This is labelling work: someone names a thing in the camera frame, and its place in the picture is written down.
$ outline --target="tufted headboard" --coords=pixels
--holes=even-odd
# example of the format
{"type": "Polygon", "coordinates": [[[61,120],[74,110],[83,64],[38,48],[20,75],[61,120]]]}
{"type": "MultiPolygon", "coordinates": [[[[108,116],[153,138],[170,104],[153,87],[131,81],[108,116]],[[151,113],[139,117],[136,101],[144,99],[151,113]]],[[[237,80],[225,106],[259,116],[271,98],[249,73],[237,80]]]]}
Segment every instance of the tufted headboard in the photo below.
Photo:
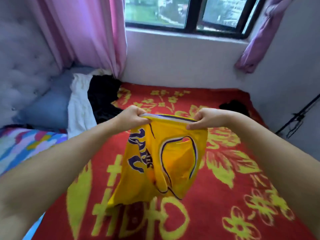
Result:
{"type": "Polygon", "coordinates": [[[0,127],[44,94],[59,74],[25,0],[0,0],[0,127]]]}

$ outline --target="red bedsheet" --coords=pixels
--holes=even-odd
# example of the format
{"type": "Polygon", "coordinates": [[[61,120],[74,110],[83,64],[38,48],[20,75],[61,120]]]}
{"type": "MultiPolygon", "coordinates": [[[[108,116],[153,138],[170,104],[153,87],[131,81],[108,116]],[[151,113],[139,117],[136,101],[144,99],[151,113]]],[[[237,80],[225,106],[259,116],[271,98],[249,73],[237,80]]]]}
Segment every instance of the red bedsheet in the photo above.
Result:
{"type": "MultiPolygon", "coordinates": [[[[248,93],[237,89],[151,87],[125,83],[114,102],[148,113],[193,117],[202,107],[233,99],[262,123],[248,93]]],[[[194,185],[179,201],[154,199],[106,210],[120,179],[129,132],[112,137],[46,212],[34,240],[86,239],[313,239],[260,170],[240,139],[209,129],[206,155],[194,185]]]]}

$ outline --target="pillow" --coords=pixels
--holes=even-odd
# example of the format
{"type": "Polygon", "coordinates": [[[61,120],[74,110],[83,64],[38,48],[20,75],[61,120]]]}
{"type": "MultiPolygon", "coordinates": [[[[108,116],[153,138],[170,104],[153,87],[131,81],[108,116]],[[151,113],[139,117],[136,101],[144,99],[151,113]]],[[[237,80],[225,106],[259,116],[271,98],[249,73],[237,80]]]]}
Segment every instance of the pillow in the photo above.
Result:
{"type": "Polygon", "coordinates": [[[13,118],[14,123],[50,129],[66,129],[73,73],[89,74],[93,70],[94,68],[91,67],[72,67],[59,76],[53,77],[50,90],[19,111],[13,118]]]}

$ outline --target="window frame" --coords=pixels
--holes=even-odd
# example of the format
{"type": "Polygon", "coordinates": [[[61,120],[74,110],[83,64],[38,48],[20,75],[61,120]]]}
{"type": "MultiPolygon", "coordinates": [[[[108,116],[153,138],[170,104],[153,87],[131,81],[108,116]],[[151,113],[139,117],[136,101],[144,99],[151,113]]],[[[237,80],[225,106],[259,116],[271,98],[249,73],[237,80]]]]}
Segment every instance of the window frame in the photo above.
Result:
{"type": "Polygon", "coordinates": [[[126,21],[125,25],[128,28],[141,28],[141,29],[149,29],[149,30],[183,33],[183,34],[226,37],[226,38],[233,38],[233,39],[247,39],[250,33],[252,32],[252,29],[257,19],[259,18],[261,11],[264,7],[264,4],[266,2],[266,0],[259,0],[258,5],[253,13],[253,16],[250,20],[250,23],[248,24],[248,27],[245,33],[242,33],[256,1],[257,0],[246,1],[246,4],[243,8],[243,11],[241,13],[241,16],[239,18],[236,28],[203,21],[202,18],[205,12],[207,0],[189,0],[189,6],[188,6],[188,11],[186,16],[186,25],[184,28],[177,28],[177,27],[168,26],[168,25],[164,26],[164,25],[153,25],[153,24],[145,24],[145,23],[138,23],[138,22],[129,22],[129,21],[126,21]],[[202,24],[202,25],[205,24],[206,26],[209,26],[215,29],[222,29],[222,30],[219,30],[219,31],[198,30],[197,29],[198,24],[202,24]]]}

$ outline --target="pink curtain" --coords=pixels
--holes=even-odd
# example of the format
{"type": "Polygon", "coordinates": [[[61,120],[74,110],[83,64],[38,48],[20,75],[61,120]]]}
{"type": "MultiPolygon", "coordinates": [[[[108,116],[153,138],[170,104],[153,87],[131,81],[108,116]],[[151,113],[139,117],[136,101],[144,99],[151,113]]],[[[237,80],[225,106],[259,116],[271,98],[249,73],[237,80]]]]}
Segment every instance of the pink curtain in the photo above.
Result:
{"type": "Polygon", "coordinates": [[[123,72],[125,0],[29,0],[60,69],[73,61],[123,72]]]}
{"type": "Polygon", "coordinates": [[[266,21],[235,64],[235,68],[244,73],[253,73],[255,71],[270,47],[284,13],[291,2],[292,0],[270,0],[270,5],[265,13],[267,16],[266,21]]]}

